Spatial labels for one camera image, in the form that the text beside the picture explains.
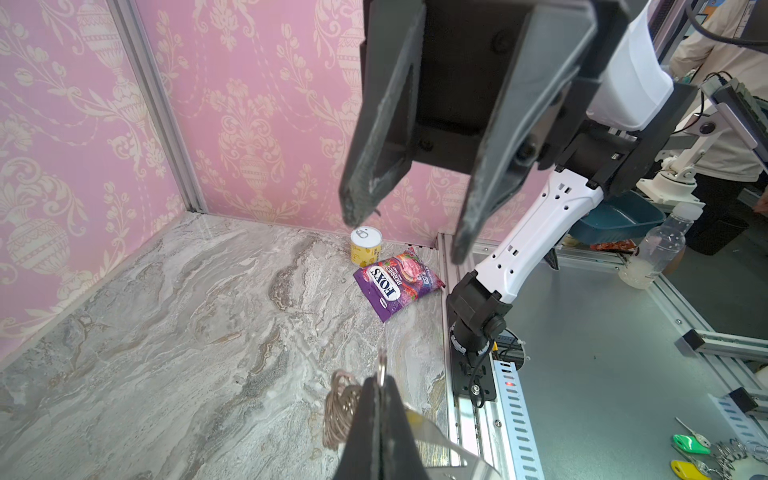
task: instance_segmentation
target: green key tag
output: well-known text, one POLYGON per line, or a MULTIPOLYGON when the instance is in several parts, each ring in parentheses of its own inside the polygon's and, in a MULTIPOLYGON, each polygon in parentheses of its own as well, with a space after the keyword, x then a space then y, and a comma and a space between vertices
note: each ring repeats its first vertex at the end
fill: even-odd
POLYGON ((698 440, 688 435, 672 435, 672 442, 686 453, 698 453, 700 455, 709 455, 711 453, 707 447, 701 445, 698 440))

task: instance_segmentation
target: beige cord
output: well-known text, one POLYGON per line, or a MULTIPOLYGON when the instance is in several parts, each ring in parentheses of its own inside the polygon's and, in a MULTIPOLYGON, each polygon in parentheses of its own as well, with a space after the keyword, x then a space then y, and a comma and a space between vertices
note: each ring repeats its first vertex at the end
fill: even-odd
POLYGON ((362 387, 351 373, 336 370, 331 375, 331 391, 326 396, 323 419, 323 446, 327 449, 338 450, 339 443, 346 442, 361 391, 362 387))

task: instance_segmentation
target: marble surface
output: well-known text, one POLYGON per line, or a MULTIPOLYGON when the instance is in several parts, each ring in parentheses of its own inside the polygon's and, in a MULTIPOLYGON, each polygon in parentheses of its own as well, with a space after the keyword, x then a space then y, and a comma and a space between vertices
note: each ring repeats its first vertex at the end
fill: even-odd
POLYGON ((362 382, 381 344, 445 430, 441 296, 385 331, 355 270, 344 237, 187 214, 0 372, 0 476, 332 478, 331 372, 362 382))

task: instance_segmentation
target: wall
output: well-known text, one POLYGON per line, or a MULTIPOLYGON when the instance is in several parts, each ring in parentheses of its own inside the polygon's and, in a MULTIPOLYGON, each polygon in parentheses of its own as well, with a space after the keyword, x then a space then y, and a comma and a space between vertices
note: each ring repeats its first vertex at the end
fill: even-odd
POLYGON ((0 359, 183 209, 104 0, 0 2, 0 359))
MULTIPOLYGON (((347 231, 338 187, 362 100, 359 0, 137 0, 212 213, 347 231)), ((500 240, 545 172, 490 219, 500 240)), ((414 164, 366 223, 432 245, 468 177, 414 164)))

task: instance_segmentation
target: white shirt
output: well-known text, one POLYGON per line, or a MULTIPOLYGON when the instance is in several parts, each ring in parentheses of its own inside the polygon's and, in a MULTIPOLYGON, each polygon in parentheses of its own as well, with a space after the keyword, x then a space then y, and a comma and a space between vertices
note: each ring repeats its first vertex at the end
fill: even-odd
MULTIPOLYGON (((704 22, 703 26, 713 33, 732 38, 749 0, 726 0, 704 22)), ((727 71, 746 85, 752 95, 768 98, 768 55, 749 48, 728 45, 694 33, 680 43, 670 60, 672 75, 682 78, 692 68, 701 66, 691 80, 700 84, 716 71, 727 71)), ((697 96, 689 109, 698 110, 697 96)), ((728 130, 696 163, 696 172, 710 177, 742 182, 754 182, 762 165, 757 156, 748 150, 733 130, 728 130)))

